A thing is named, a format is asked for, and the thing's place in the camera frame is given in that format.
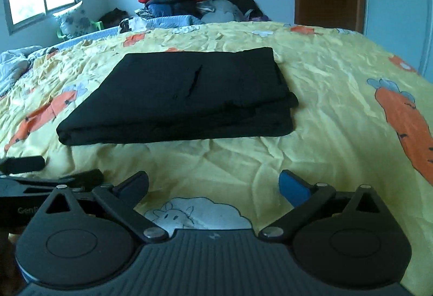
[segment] ribbed plastic surface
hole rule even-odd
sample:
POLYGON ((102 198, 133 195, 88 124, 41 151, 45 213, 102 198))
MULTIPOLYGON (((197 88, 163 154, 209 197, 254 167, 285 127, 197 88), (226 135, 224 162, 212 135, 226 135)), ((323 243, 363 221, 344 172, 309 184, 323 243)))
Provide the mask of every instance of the ribbed plastic surface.
POLYGON ((106 284, 81 291, 28 286, 20 296, 409 296, 401 285, 352 291, 302 271, 280 244, 250 230, 179 230, 146 246, 134 264, 106 284))

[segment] black clothing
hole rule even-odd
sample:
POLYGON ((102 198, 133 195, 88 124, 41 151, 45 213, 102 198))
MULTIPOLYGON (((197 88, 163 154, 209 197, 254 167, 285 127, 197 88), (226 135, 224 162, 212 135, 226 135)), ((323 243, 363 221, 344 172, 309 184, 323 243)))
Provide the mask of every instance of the black clothing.
POLYGON ((110 27, 118 26, 123 19, 128 17, 129 14, 127 11, 115 8, 114 10, 99 18, 98 21, 101 21, 104 25, 104 28, 108 29, 110 27))
POLYGON ((284 136, 297 105, 272 48, 134 53, 57 133, 65 145, 284 136))
POLYGON ((239 8, 242 14, 245 15, 248 11, 250 11, 250 14, 248 14, 249 18, 259 18, 263 16, 263 13, 261 12, 260 8, 258 7, 257 3, 254 0, 230 0, 230 1, 239 8))

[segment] yellow bedsheet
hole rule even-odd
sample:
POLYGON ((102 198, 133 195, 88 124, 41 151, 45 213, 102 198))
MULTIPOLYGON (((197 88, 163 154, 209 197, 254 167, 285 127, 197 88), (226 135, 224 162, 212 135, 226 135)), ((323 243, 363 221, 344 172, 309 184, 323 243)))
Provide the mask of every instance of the yellow bedsheet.
POLYGON ((433 293, 433 141, 427 127, 433 126, 433 85, 398 57, 348 31, 291 31, 263 22, 133 35, 81 42, 36 60, 32 76, 0 101, 1 145, 11 144, 7 155, 43 155, 47 168, 40 175, 47 178, 99 168, 117 184, 145 170, 150 190, 139 212, 160 209, 176 197, 207 197, 235 206, 256 231, 291 209, 278 193, 283 169, 337 190, 371 184, 412 245, 403 285, 417 296, 433 293), (82 147, 58 141, 58 124, 127 53, 258 47, 273 48, 299 98, 295 131, 288 136, 82 147), (30 134, 18 131, 26 116, 51 101, 53 120, 30 134), (58 102, 65 104, 60 110, 58 102))

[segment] blue gripper pad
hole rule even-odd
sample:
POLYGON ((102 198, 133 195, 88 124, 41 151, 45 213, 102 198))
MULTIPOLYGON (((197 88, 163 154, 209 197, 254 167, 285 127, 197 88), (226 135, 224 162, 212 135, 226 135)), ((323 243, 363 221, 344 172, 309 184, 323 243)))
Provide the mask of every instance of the blue gripper pad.
POLYGON ((288 170, 280 174, 278 180, 280 193, 293 207, 298 207, 298 205, 301 205, 311 197, 309 187, 304 186, 302 183, 310 186, 288 170))

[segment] carrot print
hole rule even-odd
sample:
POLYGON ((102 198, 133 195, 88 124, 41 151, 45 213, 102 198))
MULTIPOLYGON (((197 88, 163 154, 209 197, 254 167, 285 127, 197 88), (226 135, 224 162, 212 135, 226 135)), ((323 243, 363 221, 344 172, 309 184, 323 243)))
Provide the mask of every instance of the carrot print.
POLYGON ((291 32, 298 32, 303 35, 321 35, 317 34, 312 27, 306 27, 306 26, 294 26, 290 28, 291 32))
POLYGON ((388 58, 389 61, 391 63, 393 63, 395 66, 397 66, 398 68, 402 69, 402 70, 406 70, 409 71, 411 73, 416 73, 416 70, 410 66, 409 64, 407 64, 403 59, 401 59, 400 57, 397 57, 396 55, 394 55, 393 57, 389 57, 388 58))
POLYGON ((133 46, 134 44, 136 44, 138 41, 141 41, 144 39, 145 37, 145 33, 142 34, 136 34, 136 35, 132 35, 132 36, 128 36, 125 40, 125 42, 123 43, 124 47, 129 47, 129 46, 133 46))
POLYGON ((85 92, 87 92, 87 89, 84 88, 83 84, 66 87, 63 89, 62 94, 53 98, 51 102, 28 114, 19 124, 16 134, 12 136, 9 143, 4 147, 4 151, 7 152, 13 144, 25 140, 32 132, 55 119, 68 105, 85 92))
POLYGON ((176 47, 170 47, 165 52, 183 52, 183 51, 177 49, 176 47))
POLYGON ((415 98, 400 92, 389 80, 372 78, 367 84, 376 89, 376 101, 385 111, 386 121, 398 139, 412 166, 433 186, 433 138, 424 117, 415 106, 415 98))

